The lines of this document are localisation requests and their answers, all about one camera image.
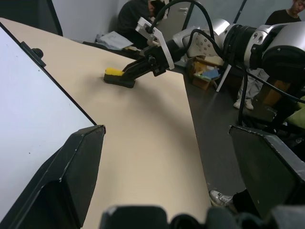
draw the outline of pants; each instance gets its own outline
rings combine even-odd
[[[139,34],[136,30],[129,31],[129,32],[117,32],[118,34],[122,35],[130,42],[133,43],[135,47],[138,49],[144,49],[148,46],[147,39]]]
[[[252,75],[258,76],[262,80],[266,81],[269,76],[268,74],[263,70],[263,69],[256,69],[256,70],[251,70],[248,69],[248,72],[251,73]],[[242,86],[238,91],[237,99],[242,98],[242,93],[243,93],[243,86],[244,86],[244,79],[242,82]],[[251,76],[248,76],[248,86],[247,86],[247,91],[246,91],[246,99],[253,99],[254,96],[256,96],[262,89],[263,84],[256,79],[252,78]]]
[[[247,189],[233,196],[233,204],[238,213],[248,212],[260,217]]]

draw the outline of black hair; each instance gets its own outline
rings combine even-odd
[[[156,17],[160,10],[165,6],[165,3],[160,0],[153,0],[151,1],[152,6],[154,7],[153,13]]]

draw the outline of beige table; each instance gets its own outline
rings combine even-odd
[[[46,70],[98,124],[106,125],[100,169],[84,224],[97,229],[112,205],[163,206],[168,218],[188,213],[201,222],[210,206],[183,76],[149,73],[133,89],[106,84],[106,67],[132,60],[26,25],[0,19],[31,48]]]

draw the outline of white door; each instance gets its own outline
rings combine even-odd
[[[171,40],[173,35],[182,30],[190,5],[189,2],[180,2],[171,6],[167,19],[158,24],[157,28],[162,32],[165,41]]]

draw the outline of gray floor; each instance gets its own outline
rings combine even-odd
[[[208,189],[227,195],[244,190],[228,134],[229,126],[236,124],[238,115],[233,98],[225,87],[219,93],[214,88],[204,91],[188,83],[186,77],[185,87]]]

